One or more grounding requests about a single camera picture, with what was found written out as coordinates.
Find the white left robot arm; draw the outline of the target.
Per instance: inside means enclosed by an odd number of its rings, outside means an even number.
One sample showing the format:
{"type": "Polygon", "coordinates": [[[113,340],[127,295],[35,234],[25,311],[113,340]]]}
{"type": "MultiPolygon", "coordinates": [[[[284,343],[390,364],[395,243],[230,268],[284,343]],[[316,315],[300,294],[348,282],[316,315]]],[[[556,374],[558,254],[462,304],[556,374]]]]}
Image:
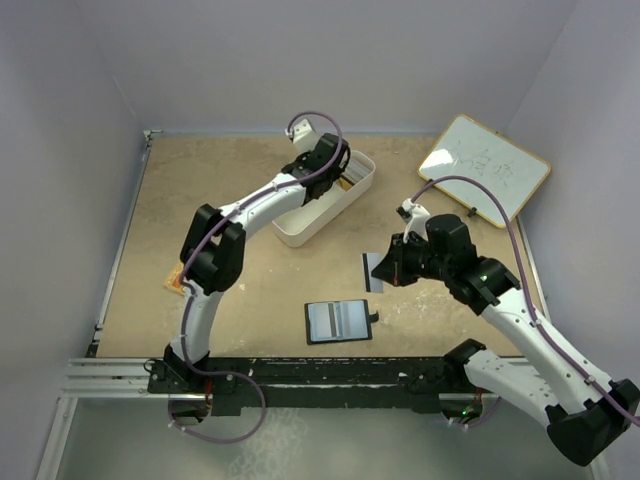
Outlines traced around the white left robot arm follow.
{"type": "Polygon", "coordinates": [[[349,143],[326,133],[273,180],[232,204],[196,211],[180,252],[185,306],[179,331],[165,348],[171,381],[184,392],[202,387],[209,337],[224,293],[242,273],[247,241],[281,215],[328,192],[351,158],[349,143]]]}

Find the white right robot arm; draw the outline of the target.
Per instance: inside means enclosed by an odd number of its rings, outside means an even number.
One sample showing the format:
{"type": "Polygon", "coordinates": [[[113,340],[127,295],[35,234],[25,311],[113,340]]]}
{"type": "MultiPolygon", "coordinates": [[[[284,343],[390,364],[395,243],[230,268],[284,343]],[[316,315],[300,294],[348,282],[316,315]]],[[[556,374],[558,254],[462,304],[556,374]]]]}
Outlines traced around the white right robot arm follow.
{"type": "Polygon", "coordinates": [[[394,287],[442,282],[459,303],[506,336],[533,368],[518,373],[486,346],[468,340],[450,352],[446,383],[489,390],[542,425],[572,463],[589,465],[635,421],[639,389],[614,380],[580,354],[532,304],[529,291],[494,258],[480,256],[454,214],[399,211],[406,227],[372,270],[394,287]]]}

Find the white plastic card tray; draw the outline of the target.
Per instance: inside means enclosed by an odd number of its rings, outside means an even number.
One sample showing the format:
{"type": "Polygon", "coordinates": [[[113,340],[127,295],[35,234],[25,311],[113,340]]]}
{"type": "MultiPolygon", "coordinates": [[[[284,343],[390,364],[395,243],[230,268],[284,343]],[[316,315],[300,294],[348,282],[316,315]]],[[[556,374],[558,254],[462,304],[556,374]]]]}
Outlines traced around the white plastic card tray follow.
{"type": "Polygon", "coordinates": [[[290,248],[301,247],[371,187],[375,171],[348,191],[336,181],[320,199],[281,215],[272,222],[275,235],[290,248]]]}

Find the black leather card holder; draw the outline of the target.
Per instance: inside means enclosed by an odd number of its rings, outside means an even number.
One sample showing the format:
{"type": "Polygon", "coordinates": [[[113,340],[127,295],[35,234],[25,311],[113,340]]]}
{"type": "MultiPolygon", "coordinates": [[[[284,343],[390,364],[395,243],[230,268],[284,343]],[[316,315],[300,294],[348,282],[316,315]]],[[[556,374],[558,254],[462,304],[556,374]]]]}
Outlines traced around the black leather card holder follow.
{"type": "Polygon", "coordinates": [[[371,340],[373,338],[372,325],[379,321],[378,311],[371,312],[365,299],[323,301],[306,303],[304,305],[306,342],[308,345],[333,344],[371,340]],[[328,341],[313,342],[310,336],[310,321],[308,307],[313,303],[333,304],[336,334],[328,341]]]}

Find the white magnetic stripe card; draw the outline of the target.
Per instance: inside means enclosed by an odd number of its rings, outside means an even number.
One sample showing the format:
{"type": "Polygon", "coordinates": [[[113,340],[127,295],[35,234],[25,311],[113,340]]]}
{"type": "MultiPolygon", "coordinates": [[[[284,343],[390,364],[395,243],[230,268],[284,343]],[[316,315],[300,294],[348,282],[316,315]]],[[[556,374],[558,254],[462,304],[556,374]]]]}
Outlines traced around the white magnetic stripe card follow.
{"type": "Polygon", "coordinates": [[[331,302],[310,304],[308,313],[311,340],[321,342],[333,339],[336,334],[333,304],[331,302]]]}

